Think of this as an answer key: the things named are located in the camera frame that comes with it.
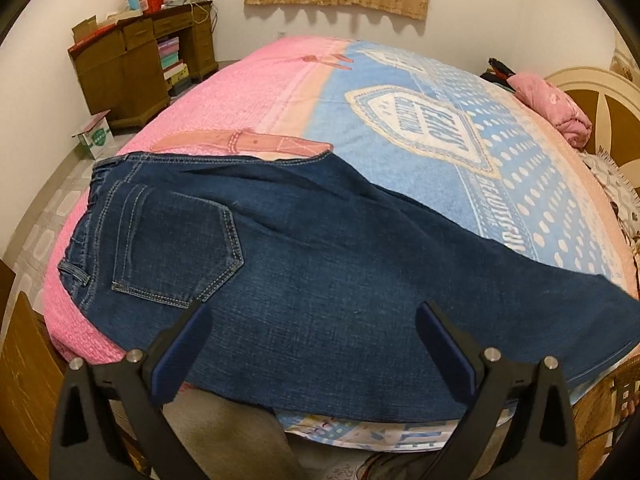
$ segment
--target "white wall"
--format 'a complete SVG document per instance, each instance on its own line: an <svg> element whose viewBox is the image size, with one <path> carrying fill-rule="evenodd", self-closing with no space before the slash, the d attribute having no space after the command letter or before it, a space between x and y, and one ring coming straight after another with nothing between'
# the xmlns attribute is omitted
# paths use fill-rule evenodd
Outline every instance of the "white wall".
<svg viewBox="0 0 640 480"><path fill-rule="evenodd" d="M0 46L0 254L88 116L66 54L71 27L121 0L33 0ZM608 68L613 25L596 0L431 0L426 22L361 7L248 6L215 0L216 55L240 59L276 39L317 34L377 41L480 73L489 57L547 75Z"/></svg>
<svg viewBox="0 0 640 480"><path fill-rule="evenodd" d="M570 66L609 69L615 26L597 0L526 0L510 63L549 75Z"/></svg>
<svg viewBox="0 0 640 480"><path fill-rule="evenodd" d="M66 53L71 27L121 0L32 0L0 46L0 256L89 117Z"/></svg>
<svg viewBox="0 0 640 480"><path fill-rule="evenodd" d="M613 24L596 0L431 0L426 23L355 6L214 1L221 60L246 56L280 30L400 46L475 73L489 57L542 75L576 64L608 68L614 49Z"/></svg>

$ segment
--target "wooden cabinet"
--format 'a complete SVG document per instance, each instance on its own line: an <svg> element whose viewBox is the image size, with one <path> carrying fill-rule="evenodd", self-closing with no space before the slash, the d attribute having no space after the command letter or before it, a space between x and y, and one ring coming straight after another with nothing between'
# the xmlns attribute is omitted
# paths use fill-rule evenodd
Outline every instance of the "wooden cabinet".
<svg viewBox="0 0 640 480"><path fill-rule="evenodd" d="M118 22L103 35L69 50L89 111L112 128L143 126L170 103L162 76L159 38L180 38L179 57L191 78L218 69L210 30L210 3L171 7Z"/></svg>

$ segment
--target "back pocket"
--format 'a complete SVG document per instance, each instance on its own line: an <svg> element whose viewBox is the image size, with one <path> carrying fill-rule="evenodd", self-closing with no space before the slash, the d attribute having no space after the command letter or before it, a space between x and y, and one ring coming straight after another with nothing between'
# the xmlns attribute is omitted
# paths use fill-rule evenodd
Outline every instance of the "back pocket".
<svg viewBox="0 0 640 480"><path fill-rule="evenodd" d="M122 207L111 288L185 308L243 263L228 207L138 184Z"/></svg>

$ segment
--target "cream headboard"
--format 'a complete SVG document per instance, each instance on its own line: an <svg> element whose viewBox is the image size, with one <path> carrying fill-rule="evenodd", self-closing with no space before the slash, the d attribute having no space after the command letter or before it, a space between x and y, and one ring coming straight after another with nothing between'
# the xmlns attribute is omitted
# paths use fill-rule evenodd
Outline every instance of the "cream headboard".
<svg viewBox="0 0 640 480"><path fill-rule="evenodd" d="M567 92L594 124L586 151L609 152L640 192L640 88L613 72L583 66L546 80Z"/></svg>

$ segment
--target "patterned quilt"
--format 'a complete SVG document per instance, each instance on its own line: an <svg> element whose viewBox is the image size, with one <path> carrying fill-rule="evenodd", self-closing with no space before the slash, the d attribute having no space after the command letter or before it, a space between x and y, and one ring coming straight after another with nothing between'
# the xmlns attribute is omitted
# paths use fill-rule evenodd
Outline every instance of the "patterned quilt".
<svg viewBox="0 0 640 480"><path fill-rule="evenodd" d="M373 183L482 237L544 264L603 274L636 296L631 254L609 203L560 134L508 92L405 50L287 38L190 91L122 153L274 159L327 147ZM122 350L82 317L56 271L85 209L86 196L56 243L45 318L67 357L109 362ZM278 416L292 433L370 450L436 449L455 427Z"/></svg>

